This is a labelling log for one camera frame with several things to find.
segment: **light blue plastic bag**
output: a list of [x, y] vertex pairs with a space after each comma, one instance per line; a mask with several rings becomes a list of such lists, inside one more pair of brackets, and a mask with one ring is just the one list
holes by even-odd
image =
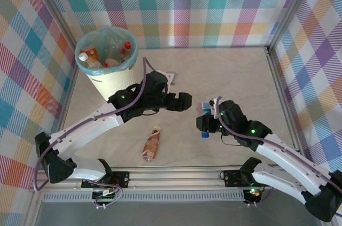
[[[111, 38], [115, 40], [121, 40], [123, 44], [126, 42], [130, 42], [131, 49], [129, 50], [129, 52], [132, 54], [132, 56], [118, 67], [97, 68], [97, 69], [87, 68], [87, 63], [79, 59], [81, 50], [84, 47], [93, 45], [96, 48], [98, 59], [100, 63], [103, 65], [107, 56], [105, 52], [105, 49], [108, 46], [108, 43], [106, 43], [106, 36], [110, 36]], [[135, 40], [133, 34], [130, 31], [123, 29], [121, 27], [102, 27], [100, 29], [91, 31], [85, 34], [77, 42], [76, 49], [75, 49], [75, 60], [76, 60], [77, 65], [87, 75], [92, 75], [92, 76], [105, 75], [105, 74], [109, 74], [113, 72], [124, 71], [127, 68], [132, 68], [135, 62], [137, 61], [137, 58], [138, 58], [137, 41]]]

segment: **colorful plaid backdrop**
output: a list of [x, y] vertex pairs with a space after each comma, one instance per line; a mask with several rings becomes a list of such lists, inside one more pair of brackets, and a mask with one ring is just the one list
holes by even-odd
[[276, 53], [307, 156], [342, 170], [342, 0], [304, 0]]
[[76, 37], [101, 26], [141, 48], [265, 45], [291, 0], [56, 0]]
[[0, 225], [18, 225], [37, 161], [56, 130], [75, 61], [43, 0], [0, 0]]

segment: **blue bottle cap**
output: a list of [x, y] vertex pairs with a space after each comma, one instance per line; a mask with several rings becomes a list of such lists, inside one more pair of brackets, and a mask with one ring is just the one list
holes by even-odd
[[209, 138], [209, 133], [206, 131], [201, 132], [202, 138]]

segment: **white trash can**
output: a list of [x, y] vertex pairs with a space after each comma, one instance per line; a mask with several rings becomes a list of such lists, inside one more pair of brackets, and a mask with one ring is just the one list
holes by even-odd
[[[129, 52], [132, 56], [118, 67], [99, 69], [87, 68], [87, 63], [79, 59], [82, 49], [94, 46], [99, 62], [103, 65], [106, 59], [106, 37], [121, 40], [123, 43], [130, 42]], [[105, 100], [115, 94], [118, 90], [126, 89], [132, 84], [140, 83], [143, 79], [142, 66], [136, 64], [138, 58], [138, 46], [133, 34], [120, 27], [102, 27], [84, 35], [77, 43], [75, 49], [75, 60], [80, 70], [85, 72], [90, 81], [100, 92]]]

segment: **marble floor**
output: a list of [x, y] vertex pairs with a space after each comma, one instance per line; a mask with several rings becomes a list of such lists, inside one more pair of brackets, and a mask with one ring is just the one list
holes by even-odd
[[[220, 134], [201, 138], [196, 128], [197, 104], [217, 96], [233, 100], [248, 119], [261, 121], [293, 146], [263, 48], [141, 50], [137, 63], [142, 63], [143, 56], [155, 69], [178, 73], [171, 92], [190, 93], [192, 107], [132, 119], [100, 135], [77, 155], [103, 158], [112, 167], [242, 165], [249, 157], [273, 163], [245, 147], [225, 146]], [[65, 127], [105, 102], [88, 77], [79, 72]], [[141, 152], [155, 125], [161, 127], [159, 149], [156, 159], [147, 162]], [[237, 144], [232, 137], [224, 141]]]

